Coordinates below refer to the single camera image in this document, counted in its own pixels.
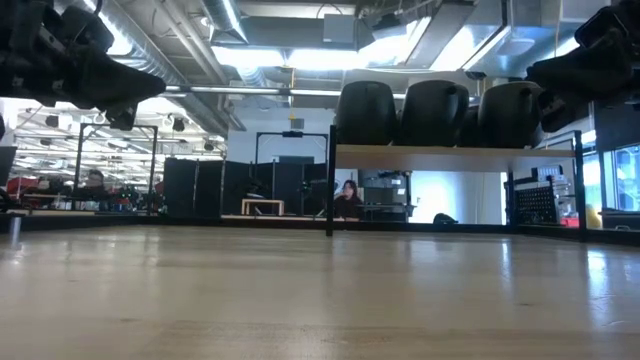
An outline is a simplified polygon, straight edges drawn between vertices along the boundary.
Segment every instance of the wooden floor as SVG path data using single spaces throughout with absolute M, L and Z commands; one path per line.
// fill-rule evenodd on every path
M 640 253 L 187 227 L 0 245 L 0 359 L 640 359 Z

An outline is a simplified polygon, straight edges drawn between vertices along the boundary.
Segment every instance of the woman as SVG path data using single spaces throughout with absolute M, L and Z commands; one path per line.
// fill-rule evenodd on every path
M 335 216 L 345 220 L 358 220 L 362 214 L 362 200 L 358 197 L 358 185 L 353 180 L 347 180 L 340 194 L 333 202 Z

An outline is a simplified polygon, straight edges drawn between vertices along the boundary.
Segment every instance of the black curtain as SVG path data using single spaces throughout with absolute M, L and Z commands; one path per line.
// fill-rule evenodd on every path
M 198 217 L 220 217 L 220 186 L 222 183 L 222 161 L 200 161 L 196 182 L 195 215 Z
M 276 163 L 275 199 L 284 201 L 287 214 L 302 215 L 304 165 Z
M 239 215 L 242 213 L 244 189 L 251 179 L 251 164 L 227 161 L 224 168 L 224 189 L 222 213 Z
M 327 201 L 327 164 L 305 165 L 304 180 L 307 185 L 304 215 L 317 215 L 325 208 Z
M 262 195 L 267 199 L 273 197 L 273 164 L 258 164 L 256 167 L 255 179 L 262 184 L 262 188 L 258 190 L 258 195 Z
M 164 162 L 164 197 L 169 216 L 193 216 L 197 166 L 195 161 L 174 158 Z

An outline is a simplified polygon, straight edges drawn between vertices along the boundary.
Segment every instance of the wooden stool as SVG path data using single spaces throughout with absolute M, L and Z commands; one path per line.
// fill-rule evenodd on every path
M 249 215 L 251 204 L 271 204 L 278 205 L 278 215 L 284 215 L 284 201 L 267 199 L 242 199 L 242 215 Z

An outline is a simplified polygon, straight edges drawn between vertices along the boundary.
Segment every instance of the wooden shelf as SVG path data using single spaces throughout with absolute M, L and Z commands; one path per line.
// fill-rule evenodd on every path
M 336 168 L 509 172 L 573 158 L 570 150 L 338 145 Z

